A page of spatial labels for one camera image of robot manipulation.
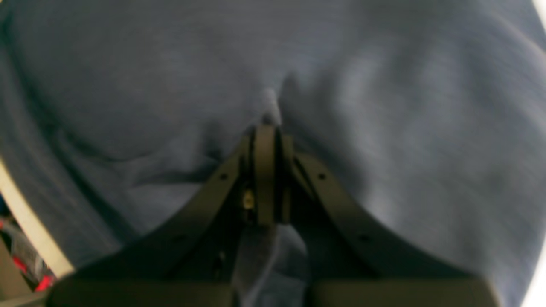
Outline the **right gripper black image-left right finger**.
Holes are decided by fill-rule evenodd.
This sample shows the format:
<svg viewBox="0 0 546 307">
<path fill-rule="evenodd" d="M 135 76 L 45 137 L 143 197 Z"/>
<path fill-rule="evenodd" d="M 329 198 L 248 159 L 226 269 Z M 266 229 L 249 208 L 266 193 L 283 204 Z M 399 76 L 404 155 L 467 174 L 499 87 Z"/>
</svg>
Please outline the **right gripper black image-left right finger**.
<svg viewBox="0 0 546 307">
<path fill-rule="evenodd" d="M 398 237 L 344 190 L 318 159 L 279 138 L 281 220 L 306 245 L 307 307 L 497 307 L 489 284 Z"/>
</svg>

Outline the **right gripper black image-left left finger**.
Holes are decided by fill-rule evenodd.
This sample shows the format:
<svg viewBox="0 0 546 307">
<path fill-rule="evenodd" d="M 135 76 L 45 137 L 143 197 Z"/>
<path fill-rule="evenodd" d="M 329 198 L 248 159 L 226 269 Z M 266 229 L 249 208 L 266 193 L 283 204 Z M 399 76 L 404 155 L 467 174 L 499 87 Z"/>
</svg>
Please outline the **right gripper black image-left left finger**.
<svg viewBox="0 0 546 307">
<path fill-rule="evenodd" d="M 158 229 L 58 282 L 47 307 L 238 307 L 251 235 L 278 222 L 278 130 L 259 126 Z"/>
</svg>

